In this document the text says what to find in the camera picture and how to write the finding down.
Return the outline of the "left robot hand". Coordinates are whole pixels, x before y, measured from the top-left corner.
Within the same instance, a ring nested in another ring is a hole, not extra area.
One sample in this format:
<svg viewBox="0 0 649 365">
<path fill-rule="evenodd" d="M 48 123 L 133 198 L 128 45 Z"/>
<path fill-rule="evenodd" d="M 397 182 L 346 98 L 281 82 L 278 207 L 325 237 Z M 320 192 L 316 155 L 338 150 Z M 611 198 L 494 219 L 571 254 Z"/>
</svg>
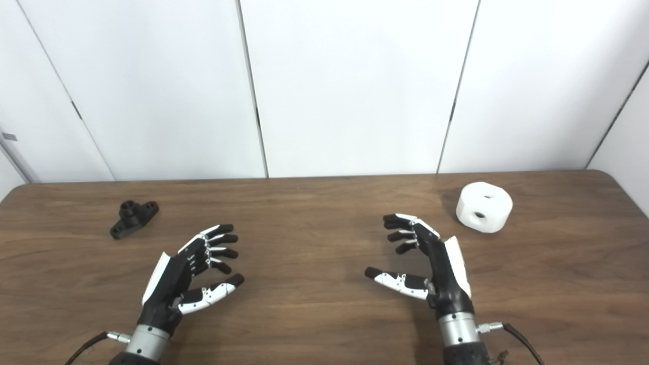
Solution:
<svg viewBox="0 0 649 365">
<path fill-rule="evenodd" d="M 172 337 L 186 314 L 206 309 L 236 291 L 245 282 L 240 273 L 223 282 L 190 289 L 192 280 L 209 269 L 232 273 L 222 259 L 238 257 L 237 251 L 225 247 L 237 242 L 233 231 L 232 224 L 219 224 L 193 236 L 176 254 L 163 252 L 143 294 L 137 325 Z"/>
</svg>

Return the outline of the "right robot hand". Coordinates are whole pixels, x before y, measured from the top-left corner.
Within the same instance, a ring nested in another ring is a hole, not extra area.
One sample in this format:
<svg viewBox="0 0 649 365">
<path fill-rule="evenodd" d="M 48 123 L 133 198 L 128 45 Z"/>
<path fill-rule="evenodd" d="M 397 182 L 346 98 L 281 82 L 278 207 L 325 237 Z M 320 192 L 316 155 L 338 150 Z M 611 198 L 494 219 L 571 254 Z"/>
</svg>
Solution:
<svg viewBox="0 0 649 365">
<path fill-rule="evenodd" d="M 387 272 L 368 267 L 365 275 L 397 293 L 425 300 L 437 317 L 458 313 L 474 314 L 471 287 L 468 284 L 464 259 L 456 237 L 442 240 L 438 231 L 424 220 L 405 213 L 383 216 L 383 226 L 392 232 L 389 242 L 399 242 L 397 254 L 419 250 L 429 261 L 431 276 Z"/>
</svg>

